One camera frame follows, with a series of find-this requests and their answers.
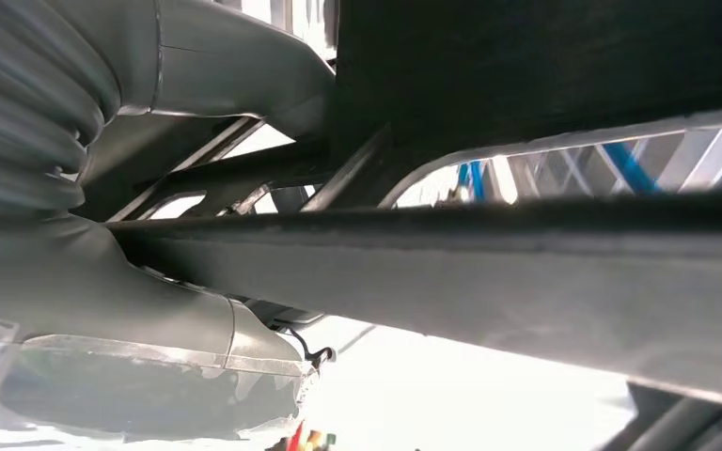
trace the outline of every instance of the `red object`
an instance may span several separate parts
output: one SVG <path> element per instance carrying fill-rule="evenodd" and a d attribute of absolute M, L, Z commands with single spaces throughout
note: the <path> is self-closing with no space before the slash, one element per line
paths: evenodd
<path fill-rule="evenodd" d="M 289 446 L 287 446 L 287 451 L 297 451 L 297 446 L 300 444 L 300 436 L 303 434 L 303 422 L 300 423 L 300 426 L 297 427 L 297 430 L 294 431 L 294 435 L 291 436 L 291 440 L 289 441 Z"/>

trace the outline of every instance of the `blue pipe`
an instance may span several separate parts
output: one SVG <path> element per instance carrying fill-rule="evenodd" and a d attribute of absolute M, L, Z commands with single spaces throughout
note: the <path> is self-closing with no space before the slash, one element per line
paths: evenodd
<path fill-rule="evenodd" d="M 654 179 L 649 177 L 623 143 L 603 145 L 604 152 L 621 172 L 624 181 L 635 194 L 659 193 L 661 190 Z"/>
<path fill-rule="evenodd" d="M 485 200 L 485 189 L 483 188 L 483 174 L 479 161 L 463 163 L 458 167 L 458 186 L 471 184 L 472 193 L 476 202 Z"/>

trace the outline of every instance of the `metal beam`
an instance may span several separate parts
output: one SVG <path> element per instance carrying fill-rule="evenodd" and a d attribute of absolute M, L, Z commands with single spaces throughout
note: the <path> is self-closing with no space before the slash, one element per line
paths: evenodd
<path fill-rule="evenodd" d="M 600 145 L 603 158 L 610 160 L 608 165 L 619 172 L 619 180 L 629 185 L 635 194 L 656 193 L 658 191 L 654 180 L 646 175 L 631 150 L 623 143 L 605 143 Z"/>
<path fill-rule="evenodd" d="M 483 165 L 483 189 L 485 189 L 485 197 L 489 202 L 502 201 L 502 190 L 499 187 L 499 180 L 494 171 L 494 164 L 491 160 L 487 160 Z"/>
<path fill-rule="evenodd" d="M 593 191 L 590 189 L 588 181 L 585 179 L 585 176 L 583 176 L 583 173 L 580 172 L 577 160 L 569 155 L 569 150 L 566 148 L 561 149 L 559 152 L 560 156 L 563 157 L 563 161 L 566 162 L 567 166 L 569 166 L 569 177 L 574 177 L 574 179 L 577 180 L 577 184 L 580 186 L 580 190 L 582 190 L 583 193 L 593 195 Z"/>
<path fill-rule="evenodd" d="M 722 401 L 722 194 L 110 227 L 220 292 Z"/>
<path fill-rule="evenodd" d="M 640 163 L 640 157 L 642 157 L 643 153 L 646 151 L 646 146 L 649 144 L 649 140 L 650 138 L 640 138 L 636 140 L 635 145 L 630 152 L 630 156 L 636 162 Z M 613 189 L 610 190 L 610 193 L 620 193 L 624 188 L 628 188 L 626 181 L 624 179 L 619 179 L 618 177 L 616 177 L 616 182 L 613 183 Z"/>
<path fill-rule="evenodd" d="M 225 130 L 217 134 L 212 140 L 204 146 L 192 152 L 189 157 L 184 159 L 172 168 L 170 172 L 181 171 L 197 164 L 207 163 L 219 159 L 232 148 L 238 146 L 247 136 L 255 132 L 261 122 L 252 117 L 240 117 Z M 131 202 L 125 204 L 118 212 L 109 217 L 109 221 L 123 221 L 127 219 L 137 219 L 139 217 L 147 217 L 145 213 L 149 209 L 157 206 L 164 198 L 159 198 L 160 194 L 165 191 L 165 178 L 161 177 L 149 184 L 140 194 Z"/>
<path fill-rule="evenodd" d="M 244 117 L 118 117 L 87 150 L 91 158 L 78 177 L 87 202 L 73 213 L 98 222 L 117 217 L 142 193 L 138 183 L 202 163 L 200 157 L 209 156 L 204 149 L 230 147 L 245 121 Z"/>
<path fill-rule="evenodd" d="M 356 200 L 357 194 L 353 188 L 358 186 L 358 180 L 368 177 L 376 167 L 386 163 L 387 159 L 383 156 L 390 154 L 390 150 L 391 129 L 386 126 L 344 162 L 336 174 L 311 196 L 303 206 L 303 211 L 328 210 L 352 204 Z"/>
<path fill-rule="evenodd" d="M 187 214 L 214 216 L 225 208 L 250 208 L 274 188 L 321 183 L 331 174 L 327 143 L 291 143 L 168 174 L 133 202 L 123 219 L 145 219 L 168 198 L 195 192 L 205 192 L 206 197 Z M 255 200 L 249 198 L 254 194 Z"/>
<path fill-rule="evenodd" d="M 610 155 L 607 154 L 607 150 L 604 149 L 604 146 L 602 146 L 601 144 L 595 144 L 593 148 L 596 149 L 596 153 L 600 156 L 600 158 L 602 158 L 602 161 L 604 161 L 604 165 L 607 166 L 608 169 L 610 169 L 613 177 L 616 178 L 616 183 L 614 184 L 626 186 L 630 189 L 630 192 L 632 192 L 632 187 L 629 183 L 627 183 L 627 180 L 624 178 L 624 175 L 621 173 L 616 164 L 613 163 L 613 160 L 610 158 Z"/>
<path fill-rule="evenodd" d="M 629 451 L 681 449 L 722 416 L 722 404 L 683 398 L 657 420 Z"/>
<path fill-rule="evenodd" d="M 543 194 L 536 183 L 533 172 L 530 169 L 529 161 L 526 159 L 516 159 L 506 157 L 507 168 L 513 175 L 513 182 L 516 185 L 516 193 L 519 197 L 536 197 L 539 198 Z"/>
<path fill-rule="evenodd" d="M 668 160 L 666 168 L 657 178 L 657 184 L 664 191 L 676 193 L 685 179 L 698 164 L 701 156 L 720 133 L 719 129 L 699 129 L 685 132 L 682 142 L 673 156 Z"/>
<path fill-rule="evenodd" d="M 683 182 L 681 190 L 706 190 L 722 178 L 722 129 Z"/>

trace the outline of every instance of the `black cable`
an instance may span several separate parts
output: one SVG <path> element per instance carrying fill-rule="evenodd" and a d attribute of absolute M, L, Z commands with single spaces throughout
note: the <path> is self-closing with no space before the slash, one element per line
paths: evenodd
<path fill-rule="evenodd" d="M 314 365 L 315 368 L 319 368 L 320 365 L 329 359 L 332 359 L 335 356 L 335 352 L 331 348 L 322 348 L 321 350 L 318 350 L 317 352 L 311 353 L 311 351 L 308 350 L 308 344 L 303 339 L 303 337 L 298 334 L 294 329 L 292 329 L 290 326 L 279 324 L 287 329 L 289 331 L 290 335 L 295 337 L 297 341 L 300 342 L 301 346 L 303 346 L 303 354 L 311 364 Z"/>

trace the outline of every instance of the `steel frame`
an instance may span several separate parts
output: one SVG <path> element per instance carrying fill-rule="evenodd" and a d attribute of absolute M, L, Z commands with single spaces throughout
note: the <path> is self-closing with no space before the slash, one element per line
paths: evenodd
<path fill-rule="evenodd" d="M 538 6 L 473 2 L 453 15 L 429 2 L 429 16 L 397 34 L 406 3 L 342 10 L 330 146 L 171 174 L 124 218 L 176 190 L 219 194 L 192 212 L 200 218 L 111 224 L 127 257 L 245 298 L 722 402 L 722 194 L 370 210 L 448 163 L 722 126 L 722 3 L 574 0 L 548 20 Z M 462 36 L 432 39 L 447 17 Z M 514 39 L 524 45 L 503 44 Z M 442 69 L 456 60 L 479 64 Z M 303 177 L 327 180 L 307 212 L 207 217 Z"/>
<path fill-rule="evenodd" d="M 219 160 L 232 148 L 238 146 L 244 138 L 261 127 L 262 122 L 252 117 L 242 117 L 231 124 L 225 130 L 215 136 L 209 143 L 192 153 L 183 162 L 176 165 L 170 173 L 203 163 Z M 109 221 L 125 221 L 132 219 L 148 218 L 155 209 L 162 205 L 165 199 L 161 199 L 165 193 L 173 191 L 169 198 L 180 195 L 181 190 L 170 190 L 167 187 L 167 177 L 149 182 L 147 186 L 132 202 L 124 206 L 117 213 L 109 218 Z"/>

